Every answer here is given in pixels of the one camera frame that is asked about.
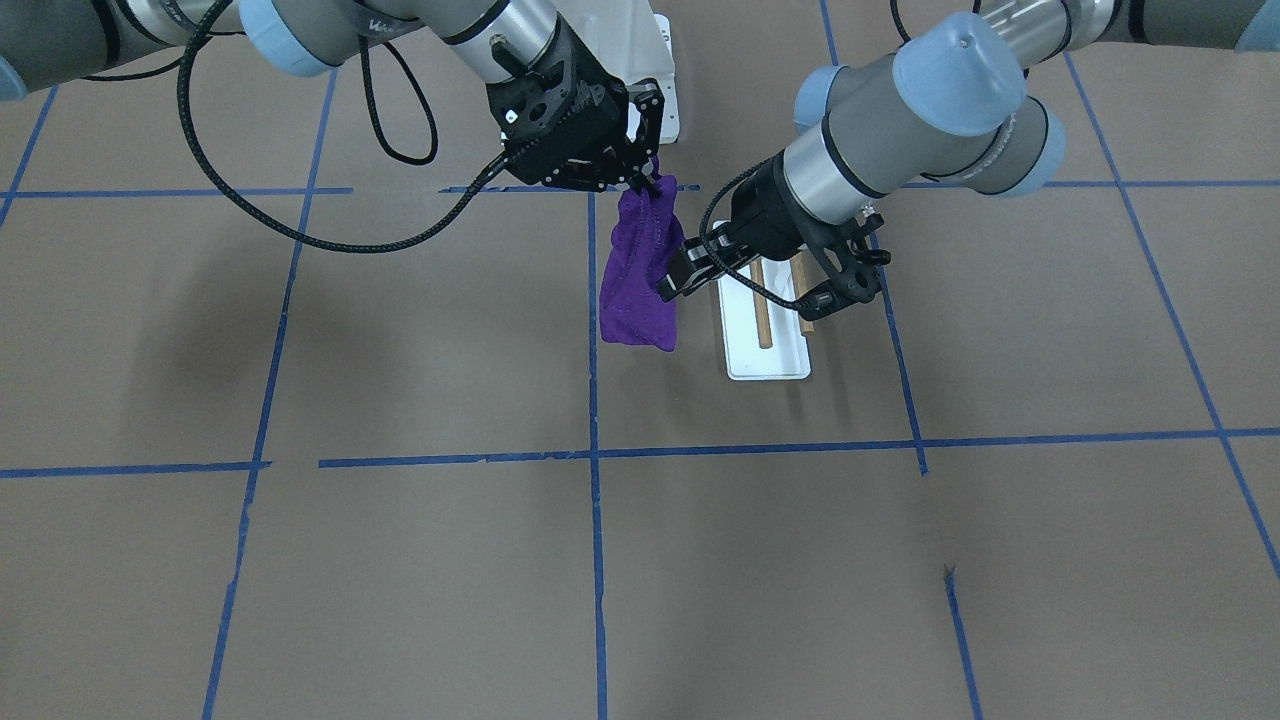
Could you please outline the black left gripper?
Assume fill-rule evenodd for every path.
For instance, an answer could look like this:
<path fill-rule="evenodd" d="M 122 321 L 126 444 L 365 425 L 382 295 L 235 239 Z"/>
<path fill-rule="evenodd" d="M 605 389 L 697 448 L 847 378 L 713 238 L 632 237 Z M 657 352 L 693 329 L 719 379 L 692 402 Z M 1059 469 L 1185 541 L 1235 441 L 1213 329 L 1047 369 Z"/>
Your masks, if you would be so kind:
<path fill-rule="evenodd" d="M 731 197 L 730 220 L 724 234 L 716 234 L 710 220 L 726 196 Z M 755 164 L 713 195 L 700 219 L 700 237 L 680 245 L 655 283 L 659 299 L 669 304 L 687 297 L 754 258 L 787 261 L 806 250 L 797 228 L 804 217 L 809 214 L 785 178 L 785 155 Z"/>

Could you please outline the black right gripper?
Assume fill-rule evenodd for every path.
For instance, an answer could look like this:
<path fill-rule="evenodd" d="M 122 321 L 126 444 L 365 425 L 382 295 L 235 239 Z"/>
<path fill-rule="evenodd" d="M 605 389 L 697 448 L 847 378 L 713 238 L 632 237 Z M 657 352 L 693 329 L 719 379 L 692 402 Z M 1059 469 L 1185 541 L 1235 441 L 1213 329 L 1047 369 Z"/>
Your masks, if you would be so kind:
<path fill-rule="evenodd" d="M 659 85 L 625 85 L 557 19 L 541 55 L 488 87 L 503 135 L 504 169 L 525 184 L 660 196 L 657 158 L 666 96 Z M 637 113 L 634 138 L 628 110 Z"/>

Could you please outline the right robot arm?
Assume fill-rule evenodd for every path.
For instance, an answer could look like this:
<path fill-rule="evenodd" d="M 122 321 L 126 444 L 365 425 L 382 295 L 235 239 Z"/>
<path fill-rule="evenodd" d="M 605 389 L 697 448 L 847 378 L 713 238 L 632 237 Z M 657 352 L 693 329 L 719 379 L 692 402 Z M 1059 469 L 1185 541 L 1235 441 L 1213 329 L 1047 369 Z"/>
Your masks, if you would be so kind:
<path fill-rule="evenodd" d="M 654 188 L 659 83 L 609 73 L 549 1 L 5 1 L 3 100 L 189 46 L 201 24 L 243 35 L 298 77 L 430 29 L 484 82 L 515 178 L 585 192 Z"/>

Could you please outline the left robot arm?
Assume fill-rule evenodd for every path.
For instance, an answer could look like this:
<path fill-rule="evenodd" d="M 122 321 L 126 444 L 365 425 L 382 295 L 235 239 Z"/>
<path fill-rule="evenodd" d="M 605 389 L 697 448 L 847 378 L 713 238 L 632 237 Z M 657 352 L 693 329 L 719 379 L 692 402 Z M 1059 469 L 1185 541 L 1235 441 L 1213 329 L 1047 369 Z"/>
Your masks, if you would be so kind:
<path fill-rule="evenodd" d="M 707 222 L 653 283 L 668 302 L 758 259 L 809 252 L 824 279 L 800 299 L 748 288 L 817 320 L 882 288 L 876 201 L 916 178 L 992 197 L 1047 183 L 1065 155 L 1059 118 L 1027 72 L 1094 42 L 1277 50 L 1275 1 L 980 1 L 867 67 L 826 67 L 797 92 L 797 137 L 731 181 L 730 220 Z"/>

